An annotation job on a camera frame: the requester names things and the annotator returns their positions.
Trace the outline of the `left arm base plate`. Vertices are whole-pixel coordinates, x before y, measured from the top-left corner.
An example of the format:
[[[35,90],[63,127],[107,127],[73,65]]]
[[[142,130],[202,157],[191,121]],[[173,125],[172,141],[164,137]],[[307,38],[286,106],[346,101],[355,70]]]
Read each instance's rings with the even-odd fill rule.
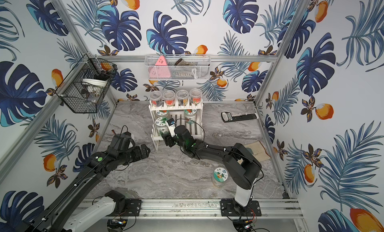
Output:
[[[112,199],[115,203],[109,216],[138,217],[140,215],[142,200],[127,199],[126,196],[114,190],[107,192],[105,197]]]

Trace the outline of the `clear seed container red label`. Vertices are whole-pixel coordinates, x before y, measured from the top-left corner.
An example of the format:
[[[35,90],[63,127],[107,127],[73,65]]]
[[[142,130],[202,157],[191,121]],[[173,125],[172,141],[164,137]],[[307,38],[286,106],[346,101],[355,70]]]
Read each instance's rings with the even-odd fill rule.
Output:
[[[190,97],[194,105],[198,105],[202,101],[202,91],[198,88],[193,88],[190,90]]]

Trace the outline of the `jar with pineapple lid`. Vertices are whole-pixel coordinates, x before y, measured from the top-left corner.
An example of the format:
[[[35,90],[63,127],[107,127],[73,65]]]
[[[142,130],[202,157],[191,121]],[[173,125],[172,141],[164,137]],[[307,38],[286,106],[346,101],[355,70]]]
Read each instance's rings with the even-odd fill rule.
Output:
[[[223,187],[229,178],[229,173],[225,168],[218,167],[212,173],[212,183],[215,187]]]

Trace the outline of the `clear seed container dark seeds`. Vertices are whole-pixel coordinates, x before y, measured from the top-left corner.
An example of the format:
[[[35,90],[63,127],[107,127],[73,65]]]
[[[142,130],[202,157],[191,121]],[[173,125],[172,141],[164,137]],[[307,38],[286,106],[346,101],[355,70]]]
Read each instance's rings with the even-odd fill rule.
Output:
[[[187,90],[179,90],[176,92],[179,106],[187,106],[189,104],[189,92]]]

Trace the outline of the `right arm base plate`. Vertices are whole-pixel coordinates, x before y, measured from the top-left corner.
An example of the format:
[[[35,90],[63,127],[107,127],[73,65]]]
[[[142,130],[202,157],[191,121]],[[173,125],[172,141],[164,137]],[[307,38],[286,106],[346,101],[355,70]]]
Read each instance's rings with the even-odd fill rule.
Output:
[[[242,207],[235,199],[222,199],[220,201],[221,215],[223,217],[251,217],[262,215],[261,206],[258,201],[249,201],[246,207]]]

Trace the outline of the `jar with tomato lid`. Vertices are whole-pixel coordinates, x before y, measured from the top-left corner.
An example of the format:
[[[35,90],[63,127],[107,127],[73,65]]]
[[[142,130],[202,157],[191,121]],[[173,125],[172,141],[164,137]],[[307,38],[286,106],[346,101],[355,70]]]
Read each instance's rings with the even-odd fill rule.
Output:
[[[156,117],[157,118],[160,118],[160,117],[164,117],[164,118],[170,118],[170,112],[167,111],[167,110],[156,110]]]

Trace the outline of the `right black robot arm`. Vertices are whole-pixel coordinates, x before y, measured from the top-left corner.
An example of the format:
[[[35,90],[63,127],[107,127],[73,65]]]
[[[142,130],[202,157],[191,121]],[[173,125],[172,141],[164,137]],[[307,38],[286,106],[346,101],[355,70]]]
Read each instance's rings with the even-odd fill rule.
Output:
[[[261,163],[248,148],[240,143],[222,147],[195,139],[185,126],[169,128],[170,133],[163,135],[166,146],[175,145],[188,157],[196,160],[210,160],[224,165],[226,171],[237,185],[234,200],[245,208],[251,201],[258,177],[262,172]]]

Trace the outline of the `white slatted wooden shelf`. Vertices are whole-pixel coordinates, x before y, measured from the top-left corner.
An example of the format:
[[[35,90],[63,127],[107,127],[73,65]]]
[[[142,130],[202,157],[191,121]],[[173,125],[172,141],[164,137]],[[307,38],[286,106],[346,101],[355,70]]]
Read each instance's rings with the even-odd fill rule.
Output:
[[[201,103],[198,105],[194,105],[189,100],[189,104],[187,106],[179,106],[177,99],[176,99],[175,105],[172,107],[166,106],[165,102],[163,102],[163,105],[161,107],[154,107],[150,104],[149,110],[151,112],[151,116],[152,116],[152,120],[153,120],[151,139],[154,143],[155,150],[157,151],[159,149],[159,145],[164,144],[163,137],[158,134],[157,129],[156,129],[156,125],[155,125],[155,120],[157,119],[156,110],[169,111],[170,116],[171,116],[170,118],[173,118],[176,122],[176,127],[179,125],[184,125],[190,131],[191,135],[194,138],[202,140],[205,136],[205,132],[203,131],[203,128],[202,128],[202,125],[203,125],[203,122],[202,122],[203,105],[204,105],[203,101],[201,101]],[[196,122],[194,124],[188,124],[185,121],[184,110],[187,110],[187,109],[196,109],[197,110]]]

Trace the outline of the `jar with green tree lid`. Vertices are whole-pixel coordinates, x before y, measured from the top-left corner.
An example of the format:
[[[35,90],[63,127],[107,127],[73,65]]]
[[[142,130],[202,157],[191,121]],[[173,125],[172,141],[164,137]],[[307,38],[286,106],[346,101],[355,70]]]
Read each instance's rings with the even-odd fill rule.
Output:
[[[166,136],[170,134],[166,117],[157,118],[155,120],[155,125],[156,125],[157,132],[160,136]]]

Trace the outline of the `jar with strawberry lid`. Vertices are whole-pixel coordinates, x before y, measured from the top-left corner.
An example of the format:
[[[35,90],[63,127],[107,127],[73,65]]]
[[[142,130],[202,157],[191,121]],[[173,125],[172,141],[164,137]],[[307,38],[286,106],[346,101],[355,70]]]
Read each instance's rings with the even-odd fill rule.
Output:
[[[197,110],[196,109],[187,109],[184,110],[185,121],[188,124],[194,124],[196,122]]]

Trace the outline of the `clear seed container front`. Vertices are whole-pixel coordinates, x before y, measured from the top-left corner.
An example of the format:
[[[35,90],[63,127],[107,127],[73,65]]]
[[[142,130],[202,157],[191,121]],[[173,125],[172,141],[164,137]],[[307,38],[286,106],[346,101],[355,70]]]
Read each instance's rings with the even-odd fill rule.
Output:
[[[166,106],[172,107],[176,103],[176,93],[174,91],[165,91],[163,93],[163,99]]]

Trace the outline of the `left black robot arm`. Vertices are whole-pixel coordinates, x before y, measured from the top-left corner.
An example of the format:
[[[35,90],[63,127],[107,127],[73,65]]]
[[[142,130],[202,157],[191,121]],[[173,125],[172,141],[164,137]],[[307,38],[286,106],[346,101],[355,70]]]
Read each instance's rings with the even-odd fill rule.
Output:
[[[126,198],[111,191],[99,202],[78,214],[71,215],[88,193],[118,166],[128,166],[146,159],[151,150],[145,145],[137,146],[131,133],[114,136],[105,152],[96,152],[88,158],[74,182],[46,209],[39,207],[15,227],[16,232],[83,232],[101,218],[123,215],[127,211]]]

